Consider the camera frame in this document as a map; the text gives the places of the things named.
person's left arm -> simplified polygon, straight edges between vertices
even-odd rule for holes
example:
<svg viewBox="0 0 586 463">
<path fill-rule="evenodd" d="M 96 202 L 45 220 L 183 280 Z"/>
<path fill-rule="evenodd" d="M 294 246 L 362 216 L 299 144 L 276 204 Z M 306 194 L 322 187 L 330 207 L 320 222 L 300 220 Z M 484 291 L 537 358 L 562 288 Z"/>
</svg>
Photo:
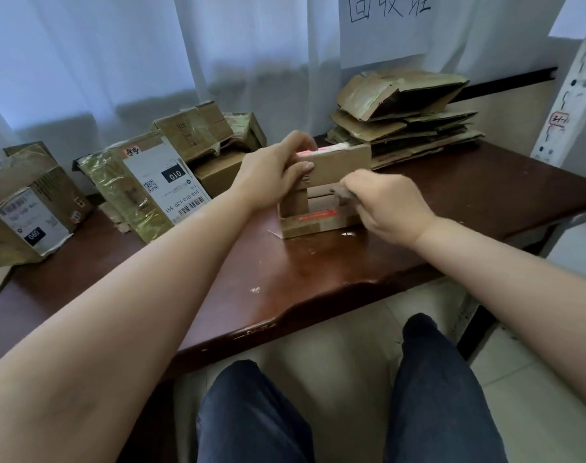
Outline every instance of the person's left arm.
<svg viewBox="0 0 586 463">
<path fill-rule="evenodd" d="M 130 257 L 0 359 L 0 462 L 113 462 L 251 214 L 316 149 L 305 133 L 246 155 L 233 186 Z"/>
</svg>

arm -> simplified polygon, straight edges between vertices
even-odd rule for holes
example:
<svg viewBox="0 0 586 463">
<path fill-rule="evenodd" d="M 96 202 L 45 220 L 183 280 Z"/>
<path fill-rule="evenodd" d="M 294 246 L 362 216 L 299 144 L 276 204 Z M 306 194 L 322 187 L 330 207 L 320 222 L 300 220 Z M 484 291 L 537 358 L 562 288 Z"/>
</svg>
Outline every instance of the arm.
<svg viewBox="0 0 586 463">
<path fill-rule="evenodd" d="M 235 239 L 312 169 L 293 132 L 231 189 L 78 296 L 0 359 L 0 462 L 115 461 Z"/>
<path fill-rule="evenodd" d="M 356 171 L 342 183 L 369 230 L 463 284 L 586 400 L 586 277 L 435 216 L 402 175 Z"/>
</svg>

person's right arm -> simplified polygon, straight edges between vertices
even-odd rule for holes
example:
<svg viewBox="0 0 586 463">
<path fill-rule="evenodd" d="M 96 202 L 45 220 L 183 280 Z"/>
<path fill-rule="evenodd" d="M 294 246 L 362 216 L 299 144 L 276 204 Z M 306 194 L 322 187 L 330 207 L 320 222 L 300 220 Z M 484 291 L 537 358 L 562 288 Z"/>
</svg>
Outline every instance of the person's right arm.
<svg viewBox="0 0 586 463">
<path fill-rule="evenodd" d="M 586 277 L 437 217 L 405 176 L 358 170 L 342 184 L 370 231 L 464 285 L 586 400 Z"/>
</svg>

person's left hand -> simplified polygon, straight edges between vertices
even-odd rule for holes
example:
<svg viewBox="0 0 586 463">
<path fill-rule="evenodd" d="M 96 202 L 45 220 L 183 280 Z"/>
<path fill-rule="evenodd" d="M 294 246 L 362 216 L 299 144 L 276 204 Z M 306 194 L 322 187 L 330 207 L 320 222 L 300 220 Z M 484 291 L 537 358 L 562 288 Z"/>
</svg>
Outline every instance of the person's left hand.
<svg viewBox="0 0 586 463">
<path fill-rule="evenodd" d="M 307 149 L 316 151 L 315 140 L 296 130 L 279 143 L 245 155 L 231 191 L 241 195 L 253 211 L 273 206 L 312 171 L 312 162 L 295 163 L 295 153 Z"/>
</svg>

forearm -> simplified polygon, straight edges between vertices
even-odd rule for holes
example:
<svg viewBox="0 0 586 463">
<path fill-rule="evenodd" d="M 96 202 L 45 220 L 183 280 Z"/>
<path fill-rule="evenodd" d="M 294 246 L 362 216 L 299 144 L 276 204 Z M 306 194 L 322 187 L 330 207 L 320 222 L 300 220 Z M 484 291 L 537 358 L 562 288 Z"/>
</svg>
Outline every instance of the forearm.
<svg viewBox="0 0 586 463">
<path fill-rule="evenodd" d="M 586 278 L 438 219 L 417 253 L 463 284 L 586 398 Z"/>
<path fill-rule="evenodd" d="M 19 416 L 36 423 L 25 440 L 67 439 L 73 460 L 80 449 L 114 459 L 250 215 L 234 193 L 220 195 L 2 358 L 0 436 L 15 434 L 13 451 L 29 451 Z"/>
</svg>

